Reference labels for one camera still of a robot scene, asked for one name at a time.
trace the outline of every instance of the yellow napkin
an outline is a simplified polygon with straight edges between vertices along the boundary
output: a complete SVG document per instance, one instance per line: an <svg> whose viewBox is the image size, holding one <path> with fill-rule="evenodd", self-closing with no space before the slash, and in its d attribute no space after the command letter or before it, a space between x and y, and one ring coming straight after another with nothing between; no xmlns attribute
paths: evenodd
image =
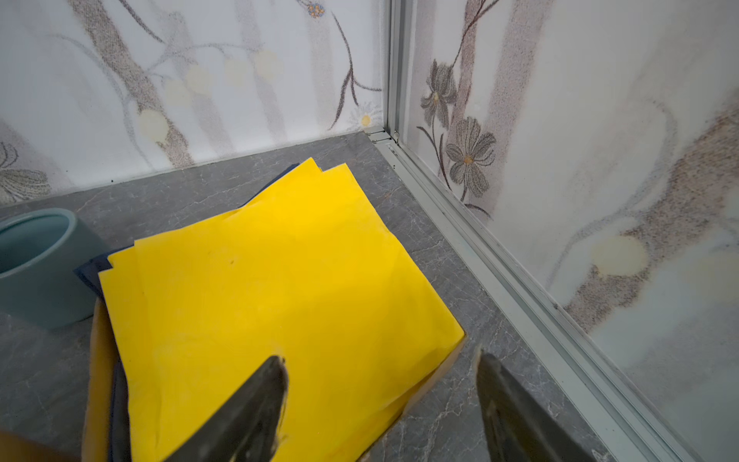
<svg viewBox="0 0 739 462"><path fill-rule="evenodd" d="M272 354L290 379L275 460L355 460L463 338L349 169L298 169L111 258L116 340L145 389L129 397L134 461L166 458Z"/></svg>

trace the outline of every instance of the ceramic mug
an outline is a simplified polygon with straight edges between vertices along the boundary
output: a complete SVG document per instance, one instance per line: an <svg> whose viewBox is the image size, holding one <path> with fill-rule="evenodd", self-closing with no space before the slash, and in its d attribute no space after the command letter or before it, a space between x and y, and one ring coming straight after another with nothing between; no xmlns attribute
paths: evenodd
<svg viewBox="0 0 739 462"><path fill-rule="evenodd" d="M48 329L91 316L95 295L73 270L108 250L63 208L0 222L0 310Z"/></svg>

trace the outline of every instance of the cup rim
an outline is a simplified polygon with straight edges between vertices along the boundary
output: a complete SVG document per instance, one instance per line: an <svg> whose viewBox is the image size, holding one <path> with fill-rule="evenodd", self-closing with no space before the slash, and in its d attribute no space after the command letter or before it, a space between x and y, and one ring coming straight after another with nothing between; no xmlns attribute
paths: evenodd
<svg viewBox="0 0 739 462"><path fill-rule="evenodd" d="M14 268L11 268L8 271L5 271L4 273L0 273L0 279L12 276L13 274L20 273L21 271L27 270L31 266L35 265L37 262L40 262L44 258L48 257L50 254L53 254L58 248L61 247L62 244L64 244L68 239L69 236L72 235L72 232L74 232L75 228L77 228L77 215L74 214L74 212L67 210L65 208L43 208L41 210L34 210L30 211L25 214L16 215L15 217L8 218L7 220L4 220L0 222L0 233L5 231L6 229L19 225L23 222L34 220L35 218L41 218L41 217L59 217L62 216L67 219L67 229L64 230L64 234L62 234L59 239L56 240L51 246L46 249L45 251L41 252L39 255L36 255L32 259L28 260L25 263L22 263L21 265L15 266Z"/></svg>

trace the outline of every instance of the gray table surface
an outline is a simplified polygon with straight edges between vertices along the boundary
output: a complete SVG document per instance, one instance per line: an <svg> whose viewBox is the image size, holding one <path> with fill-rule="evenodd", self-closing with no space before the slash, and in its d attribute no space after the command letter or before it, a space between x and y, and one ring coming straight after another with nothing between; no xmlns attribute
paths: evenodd
<svg viewBox="0 0 739 462"><path fill-rule="evenodd" d="M0 220L40 208L75 211L113 248L242 205L291 163L346 163L469 338L453 368L379 440L373 461L487 461L473 358L502 359L589 453L606 449L364 133L291 146L0 208ZM0 427L79 454L91 320L45 331L0 314Z"/></svg>

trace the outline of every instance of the wallpaper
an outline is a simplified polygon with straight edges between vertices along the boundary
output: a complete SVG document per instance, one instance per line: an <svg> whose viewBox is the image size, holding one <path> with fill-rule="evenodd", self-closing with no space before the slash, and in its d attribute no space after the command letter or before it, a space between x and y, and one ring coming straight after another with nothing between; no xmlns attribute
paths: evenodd
<svg viewBox="0 0 739 462"><path fill-rule="evenodd" d="M384 9L0 2L0 204L381 125Z"/></svg>
<svg viewBox="0 0 739 462"><path fill-rule="evenodd" d="M414 2L402 138L706 461L739 442L739 3Z"/></svg>

